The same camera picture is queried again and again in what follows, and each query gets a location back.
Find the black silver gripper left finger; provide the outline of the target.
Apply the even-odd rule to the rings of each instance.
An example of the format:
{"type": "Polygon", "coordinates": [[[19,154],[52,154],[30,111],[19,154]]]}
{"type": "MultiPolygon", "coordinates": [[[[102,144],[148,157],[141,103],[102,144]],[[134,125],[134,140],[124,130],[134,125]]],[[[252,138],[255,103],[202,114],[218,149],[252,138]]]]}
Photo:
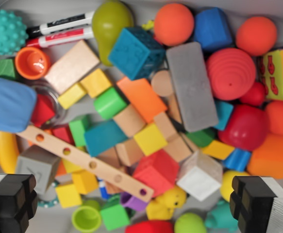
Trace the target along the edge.
{"type": "Polygon", "coordinates": [[[0,233],[24,233],[37,210],[33,174],[0,174],[0,233]]]}

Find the black silver gripper right finger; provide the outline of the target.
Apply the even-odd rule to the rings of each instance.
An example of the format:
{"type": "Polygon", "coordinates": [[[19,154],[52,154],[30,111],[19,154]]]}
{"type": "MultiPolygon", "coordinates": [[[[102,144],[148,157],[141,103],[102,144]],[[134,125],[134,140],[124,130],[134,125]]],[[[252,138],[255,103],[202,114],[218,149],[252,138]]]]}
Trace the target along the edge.
{"type": "Polygon", "coordinates": [[[272,177],[234,176],[230,210],[242,233],[283,233],[283,188],[272,177]]]}

